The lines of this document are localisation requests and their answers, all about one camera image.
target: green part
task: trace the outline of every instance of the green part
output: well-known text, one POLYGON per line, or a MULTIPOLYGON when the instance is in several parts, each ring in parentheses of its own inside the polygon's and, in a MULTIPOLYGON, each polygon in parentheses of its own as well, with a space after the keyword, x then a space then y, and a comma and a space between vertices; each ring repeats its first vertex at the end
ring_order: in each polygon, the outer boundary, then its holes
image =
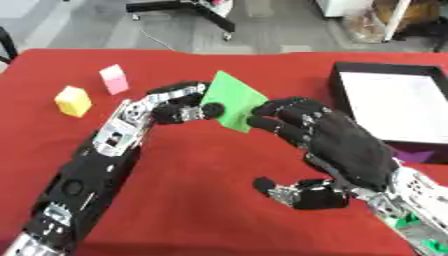
POLYGON ((434 239, 423 240, 422 243, 434 253, 448 253, 448 247, 434 239))
POLYGON ((218 122, 229 129, 248 133, 250 126, 246 123, 254 107, 268 100, 266 96, 252 89, 240 80, 219 71, 210 88, 202 99, 201 106, 207 103, 221 103, 224 114, 217 118, 218 122))
POLYGON ((402 228, 409 224, 420 223, 420 219, 413 213, 408 214, 406 217, 398 219, 395 223, 395 228, 402 228))

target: robotic arm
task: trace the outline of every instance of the robotic arm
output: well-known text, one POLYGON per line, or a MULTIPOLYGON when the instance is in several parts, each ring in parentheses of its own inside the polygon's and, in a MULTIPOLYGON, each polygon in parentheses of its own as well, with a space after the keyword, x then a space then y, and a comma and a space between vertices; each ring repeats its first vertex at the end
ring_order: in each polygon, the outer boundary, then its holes
POLYGON ((265 196, 295 209, 348 206, 365 201, 371 211, 419 255, 448 255, 448 188, 393 159, 392 150, 342 113, 293 97, 253 110, 248 123, 307 151, 304 162, 329 180, 277 185, 254 181, 265 196))
POLYGON ((145 135, 155 124, 154 109, 177 102, 178 122, 207 116, 201 108, 191 105, 206 92, 207 83, 185 82, 170 88, 152 92, 140 101, 121 103, 58 170, 5 256, 64 256, 75 251, 139 160, 145 135))

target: pink cube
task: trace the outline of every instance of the pink cube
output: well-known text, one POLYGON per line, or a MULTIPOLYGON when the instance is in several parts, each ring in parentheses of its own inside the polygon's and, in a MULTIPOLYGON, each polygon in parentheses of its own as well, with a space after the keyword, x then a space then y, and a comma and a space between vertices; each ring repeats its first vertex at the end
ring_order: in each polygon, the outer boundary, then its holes
POLYGON ((107 90, 112 95, 129 89, 126 75, 118 64, 101 70, 100 75, 103 78, 104 83, 106 84, 107 90))

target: white pole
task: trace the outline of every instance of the white pole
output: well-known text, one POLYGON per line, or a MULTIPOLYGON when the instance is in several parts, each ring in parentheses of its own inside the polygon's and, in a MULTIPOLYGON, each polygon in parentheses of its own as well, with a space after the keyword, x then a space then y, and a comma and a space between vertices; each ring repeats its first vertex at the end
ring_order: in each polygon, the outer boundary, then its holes
POLYGON ((384 41, 388 42, 392 39, 395 31, 397 31, 398 25, 400 25, 400 21, 403 19, 404 14, 406 13, 406 10, 408 9, 409 5, 411 5, 411 2, 412 0, 400 0, 400 2, 398 2, 397 6, 395 7, 395 11, 386 26, 386 36, 384 38, 384 41))

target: white cabinet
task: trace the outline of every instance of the white cabinet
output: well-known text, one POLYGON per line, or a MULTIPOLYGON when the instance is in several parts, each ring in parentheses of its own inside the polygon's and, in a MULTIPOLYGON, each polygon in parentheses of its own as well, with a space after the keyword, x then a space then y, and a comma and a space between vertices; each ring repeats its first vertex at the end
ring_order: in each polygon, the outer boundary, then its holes
POLYGON ((316 0, 316 2, 325 17, 340 17, 349 10, 371 6, 373 0, 316 0))

